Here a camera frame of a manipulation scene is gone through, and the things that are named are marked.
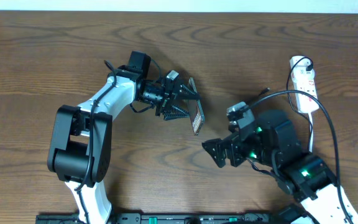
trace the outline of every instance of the wood grain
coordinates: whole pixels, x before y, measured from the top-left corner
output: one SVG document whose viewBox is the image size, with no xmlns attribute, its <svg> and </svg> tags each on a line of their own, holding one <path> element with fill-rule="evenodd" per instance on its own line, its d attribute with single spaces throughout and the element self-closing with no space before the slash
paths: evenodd
<svg viewBox="0 0 358 224">
<path fill-rule="evenodd" d="M 164 72 L 194 77 L 206 124 L 193 136 L 189 122 L 125 108 L 113 123 L 105 178 L 116 210 L 274 211 L 291 203 L 248 164 L 217 168 L 201 142 L 228 134 L 228 106 L 267 86 L 284 89 L 289 58 L 303 54 L 314 60 L 342 183 L 358 211 L 358 15 L 0 11 L 0 223 L 75 212 L 70 191 L 46 166 L 56 110 L 91 97 L 105 82 L 103 60 L 126 64 L 132 50 Z M 287 110 L 306 142 L 307 123 L 285 97 L 257 111 L 267 108 Z M 334 169 L 328 125 L 321 112 L 314 120 L 314 151 Z"/>
</svg>

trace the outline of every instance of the white wall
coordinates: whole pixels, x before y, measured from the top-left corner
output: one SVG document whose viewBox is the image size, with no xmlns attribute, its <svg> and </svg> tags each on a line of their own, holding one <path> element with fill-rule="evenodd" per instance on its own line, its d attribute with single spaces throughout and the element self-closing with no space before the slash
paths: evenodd
<svg viewBox="0 0 358 224">
<path fill-rule="evenodd" d="M 0 0 L 0 10 L 358 13 L 358 0 Z"/>
</svg>

